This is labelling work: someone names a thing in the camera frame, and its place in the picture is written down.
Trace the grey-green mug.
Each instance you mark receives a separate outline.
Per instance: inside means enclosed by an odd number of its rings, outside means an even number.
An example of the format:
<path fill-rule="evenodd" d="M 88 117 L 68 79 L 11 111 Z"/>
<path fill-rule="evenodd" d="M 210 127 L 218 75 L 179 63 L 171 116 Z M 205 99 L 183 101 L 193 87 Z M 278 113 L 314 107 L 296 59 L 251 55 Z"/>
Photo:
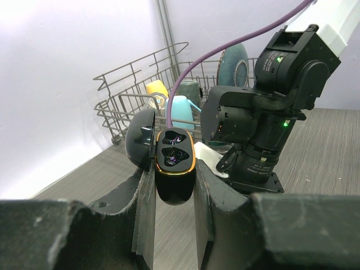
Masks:
<path fill-rule="evenodd" d="M 200 106 L 203 89 L 196 80 L 183 80 L 177 89 L 176 95 L 186 96 L 187 99 L 191 100 L 196 106 Z"/>

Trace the dark teal mug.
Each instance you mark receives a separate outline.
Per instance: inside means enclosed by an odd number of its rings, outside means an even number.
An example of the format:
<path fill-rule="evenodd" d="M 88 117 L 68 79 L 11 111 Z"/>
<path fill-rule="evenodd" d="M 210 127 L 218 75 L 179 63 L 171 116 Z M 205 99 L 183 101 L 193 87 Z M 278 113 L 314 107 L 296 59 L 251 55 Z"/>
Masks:
<path fill-rule="evenodd" d="M 224 142 L 206 141 L 206 145 L 215 151 L 228 151 L 233 145 Z"/>

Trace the yellow mug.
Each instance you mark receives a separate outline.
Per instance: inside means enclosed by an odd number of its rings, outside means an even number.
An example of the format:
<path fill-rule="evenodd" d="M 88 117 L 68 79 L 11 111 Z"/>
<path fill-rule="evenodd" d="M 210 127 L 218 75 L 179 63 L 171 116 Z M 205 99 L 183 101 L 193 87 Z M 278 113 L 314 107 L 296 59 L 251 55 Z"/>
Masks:
<path fill-rule="evenodd" d="M 160 80 L 152 81 L 148 84 L 146 84 L 146 92 L 148 95 L 154 94 L 154 93 L 160 93 L 164 95 L 166 98 L 169 97 L 168 90 Z"/>

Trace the light blue mug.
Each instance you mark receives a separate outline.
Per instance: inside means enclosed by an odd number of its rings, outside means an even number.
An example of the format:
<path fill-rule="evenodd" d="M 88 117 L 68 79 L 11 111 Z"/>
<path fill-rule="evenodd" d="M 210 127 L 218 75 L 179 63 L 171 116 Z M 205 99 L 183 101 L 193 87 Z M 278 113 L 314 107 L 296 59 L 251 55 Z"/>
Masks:
<path fill-rule="evenodd" d="M 193 124 L 187 123 L 194 120 L 192 109 L 198 112 L 201 111 L 201 109 L 186 96 L 174 96 L 171 107 L 172 124 L 176 128 L 189 130 L 190 135 L 193 135 L 191 130 L 195 129 Z"/>

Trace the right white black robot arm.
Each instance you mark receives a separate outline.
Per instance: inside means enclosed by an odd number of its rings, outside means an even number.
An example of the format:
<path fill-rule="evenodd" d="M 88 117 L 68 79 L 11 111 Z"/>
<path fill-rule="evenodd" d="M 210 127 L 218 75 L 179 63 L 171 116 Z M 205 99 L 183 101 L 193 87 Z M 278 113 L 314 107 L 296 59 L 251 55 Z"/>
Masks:
<path fill-rule="evenodd" d="M 359 24 L 358 1 L 314 1 L 274 34 L 258 57 L 253 87 L 216 85 L 200 114 L 207 142 L 231 149 L 218 162 L 241 194 L 282 192 L 274 172 L 294 124 L 306 119 L 340 65 Z"/>

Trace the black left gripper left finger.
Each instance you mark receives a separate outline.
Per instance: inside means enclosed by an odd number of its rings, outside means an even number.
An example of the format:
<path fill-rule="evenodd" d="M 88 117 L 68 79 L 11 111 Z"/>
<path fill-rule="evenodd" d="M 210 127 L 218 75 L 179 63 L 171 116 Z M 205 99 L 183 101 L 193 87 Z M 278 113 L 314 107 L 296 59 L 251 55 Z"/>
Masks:
<path fill-rule="evenodd" d="M 1 201 L 2 269 L 152 269 L 156 188 L 137 169 L 89 205 Z"/>

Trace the black gold-trimmed earbud case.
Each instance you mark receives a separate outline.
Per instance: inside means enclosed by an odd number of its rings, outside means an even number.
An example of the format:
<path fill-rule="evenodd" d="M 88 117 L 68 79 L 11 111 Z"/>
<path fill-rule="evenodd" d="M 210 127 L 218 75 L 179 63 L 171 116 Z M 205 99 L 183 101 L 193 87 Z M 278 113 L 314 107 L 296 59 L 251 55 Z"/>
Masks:
<path fill-rule="evenodd" d="M 155 184 L 161 200 L 182 205 L 194 190 L 196 155 L 190 133 L 167 128 L 155 133 L 155 109 L 138 112 L 125 135 L 128 159 L 144 170 L 155 170 Z"/>

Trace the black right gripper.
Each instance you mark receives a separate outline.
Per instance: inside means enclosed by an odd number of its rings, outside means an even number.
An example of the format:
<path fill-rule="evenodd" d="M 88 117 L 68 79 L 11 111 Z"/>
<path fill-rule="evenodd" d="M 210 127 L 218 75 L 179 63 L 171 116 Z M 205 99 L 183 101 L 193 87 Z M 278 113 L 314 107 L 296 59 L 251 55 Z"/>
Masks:
<path fill-rule="evenodd" d="M 257 192 L 284 193 L 284 188 L 275 172 L 272 172 L 268 180 L 264 183 L 256 183 L 239 177 L 232 177 L 230 178 L 230 186 L 241 194 Z"/>

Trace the clear drinking glass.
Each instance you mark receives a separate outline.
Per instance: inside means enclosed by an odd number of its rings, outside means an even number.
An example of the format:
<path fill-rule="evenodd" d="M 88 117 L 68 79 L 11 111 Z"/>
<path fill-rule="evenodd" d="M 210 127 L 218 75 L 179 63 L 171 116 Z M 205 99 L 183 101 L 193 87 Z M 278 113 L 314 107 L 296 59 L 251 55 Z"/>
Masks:
<path fill-rule="evenodd" d="M 158 115 L 163 115 L 167 98 L 160 93 L 154 93 L 152 96 L 147 99 L 148 108 L 154 108 Z"/>

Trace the teal ceramic plate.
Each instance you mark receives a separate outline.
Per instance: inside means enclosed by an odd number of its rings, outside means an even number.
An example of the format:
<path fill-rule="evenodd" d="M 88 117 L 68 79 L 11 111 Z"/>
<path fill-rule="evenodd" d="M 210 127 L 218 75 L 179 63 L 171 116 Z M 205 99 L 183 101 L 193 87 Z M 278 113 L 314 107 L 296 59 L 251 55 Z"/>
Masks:
<path fill-rule="evenodd" d="M 244 87 L 248 81 L 249 58 L 242 43 L 226 48 L 219 59 L 217 85 Z"/>

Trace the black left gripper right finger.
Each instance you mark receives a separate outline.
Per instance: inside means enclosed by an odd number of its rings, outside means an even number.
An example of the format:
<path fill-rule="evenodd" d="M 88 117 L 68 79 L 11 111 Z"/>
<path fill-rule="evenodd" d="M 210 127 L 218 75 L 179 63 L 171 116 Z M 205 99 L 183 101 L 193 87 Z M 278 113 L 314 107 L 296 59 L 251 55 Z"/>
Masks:
<path fill-rule="evenodd" d="M 199 269 L 358 269 L 359 197 L 244 196 L 196 164 Z"/>

